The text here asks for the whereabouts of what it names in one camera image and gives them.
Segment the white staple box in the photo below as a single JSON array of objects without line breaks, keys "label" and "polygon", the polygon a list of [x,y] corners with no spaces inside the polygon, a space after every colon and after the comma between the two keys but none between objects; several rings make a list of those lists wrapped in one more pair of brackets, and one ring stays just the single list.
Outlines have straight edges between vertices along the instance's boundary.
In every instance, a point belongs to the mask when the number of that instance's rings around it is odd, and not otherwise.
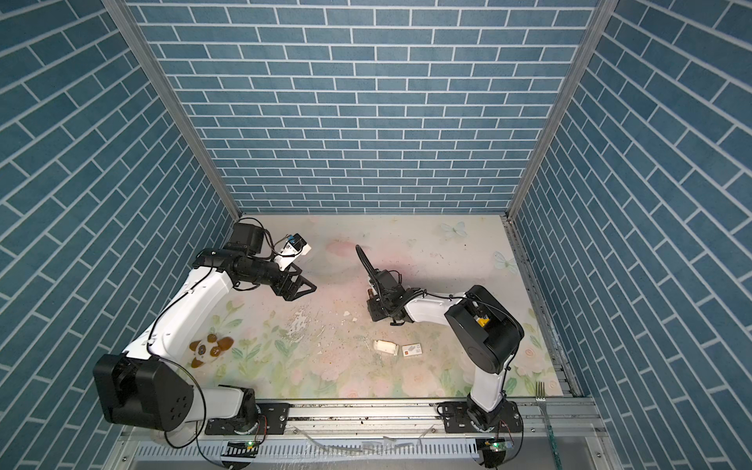
[{"label": "white staple box", "polygon": [[401,346],[401,354],[404,358],[413,358],[414,356],[421,356],[423,354],[422,346],[419,343],[408,344]]}]

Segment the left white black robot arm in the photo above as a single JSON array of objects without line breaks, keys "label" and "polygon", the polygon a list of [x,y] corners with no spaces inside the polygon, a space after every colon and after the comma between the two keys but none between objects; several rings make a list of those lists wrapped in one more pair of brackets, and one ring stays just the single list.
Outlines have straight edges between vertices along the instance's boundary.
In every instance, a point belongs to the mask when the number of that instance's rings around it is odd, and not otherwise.
[{"label": "left white black robot arm", "polygon": [[185,283],[155,321],[123,352],[104,354],[94,365],[105,420],[161,431],[172,448],[179,448],[176,436],[182,430],[190,444],[215,430],[240,436],[264,430],[253,390],[204,388],[191,371],[232,350],[231,337],[202,329],[231,291],[268,286],[287,302],[315,291],[295,264],[309,250],[298,233],[276,247],[260,221],[244,217],[222,248],[199,252]]}]

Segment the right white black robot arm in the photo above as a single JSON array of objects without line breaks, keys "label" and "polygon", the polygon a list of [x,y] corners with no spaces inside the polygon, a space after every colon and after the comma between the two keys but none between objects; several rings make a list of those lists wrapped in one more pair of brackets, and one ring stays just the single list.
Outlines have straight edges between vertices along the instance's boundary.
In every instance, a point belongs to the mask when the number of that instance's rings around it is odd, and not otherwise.
[{"label": "right white black robot arm", "polygon": [[356,254],[369,278],[366,305],[371,319],[389,318],[393,326],[434,323],[450,327],[475,366],[467,400],[470,420],[482,432],[499,426],[506,403],[503,386],[525,336],[519,321],[481,285],[456,295],[407,288],[400,273],[372,266],[361,246],[356,246]]}]

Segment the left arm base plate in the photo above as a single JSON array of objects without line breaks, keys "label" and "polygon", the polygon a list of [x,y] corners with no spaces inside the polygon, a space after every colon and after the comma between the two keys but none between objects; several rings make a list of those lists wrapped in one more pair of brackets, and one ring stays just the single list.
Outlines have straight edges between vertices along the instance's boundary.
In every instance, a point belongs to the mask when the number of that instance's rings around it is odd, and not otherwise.
[{"label": "left arm base plate", "polygon": [[241,410],[232,418],[210,419],[205,428],[207,436],[258,437],[283,435],[287,426],[289,403],[256,403],[250,411]]}]

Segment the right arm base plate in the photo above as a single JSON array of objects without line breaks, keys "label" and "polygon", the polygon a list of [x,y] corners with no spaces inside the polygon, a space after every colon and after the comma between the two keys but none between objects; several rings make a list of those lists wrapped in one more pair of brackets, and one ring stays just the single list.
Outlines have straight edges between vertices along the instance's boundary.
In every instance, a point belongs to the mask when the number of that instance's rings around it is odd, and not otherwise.
[{"label": "right arm base plate", "polygon": [[521,433],[523,418],[517,403],[503,399],[492,411],[485,411],[472,399],[443,401],[436,411],[448,434]]}]

